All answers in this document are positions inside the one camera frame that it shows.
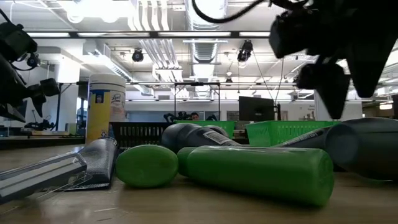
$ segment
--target desk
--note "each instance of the desk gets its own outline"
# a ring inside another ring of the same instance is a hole
[[[0,151],[0,169],[7,163],[15,167],[28,158],[40,160],[77,149],[62,146]],[[396,224],[398,186],[372,184],[354,174],[336,173],[330,203],[313,209],[209,189],[181,176],[166,188],[151,190],[130,189],[116,180],[110,190],[59,193],[34,207],[0,218],[0,223]]]

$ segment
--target black bin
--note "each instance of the black bin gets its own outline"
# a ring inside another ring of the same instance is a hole
[[[109,135],[122,149],[142,144],[159,145],[163,131],[173,123],[166,122],[110,122]]]

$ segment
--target table surface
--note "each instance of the table surface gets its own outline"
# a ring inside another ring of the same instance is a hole
[[[80,146],[0,151],[0,170],[46,159]],[[115,180],[110,190],[64,192],[0,217],[0,223],[212,224],[398,223],[398,185],[337,173],[326,207],[299,207],[209,189],[178,176],[162,189],[138,190]]]

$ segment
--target bottle label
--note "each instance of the bottle label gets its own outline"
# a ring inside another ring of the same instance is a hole
[[[289,146],[289,145],[294,144],[294,143],[299,142],[299,141],[304,141],[304,140],[307,140],[307,139],[315,138],[315,137],[321,136],[322,134],[325,134],[325,132],[326,131],[323,128],[322,129],[317,129],[317,130],[314,130],[314,131],[310,131],[307,134],[303,134],[303,135],[301,135],[301,136],[299,136],[297,138],[293,138],[293,139],[291,139],[289,141],[283,142],[282,146]]]
[[[203,135],[204,137],[216,142],[221,146],[240,146],[240,144],[230,140],[229,138],[223,136],[220,133],[217,133],[216,131],[208,131],[203,133]]]

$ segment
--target green basket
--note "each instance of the green basket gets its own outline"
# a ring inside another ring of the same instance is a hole
[[[214,125],[223,128],[230,139],[234,135],[235,121],[175,121],[176,123],[192,123],[200,126]]]
[[[263,121],[247,124],[250,146],[269,147],[339,121]]]

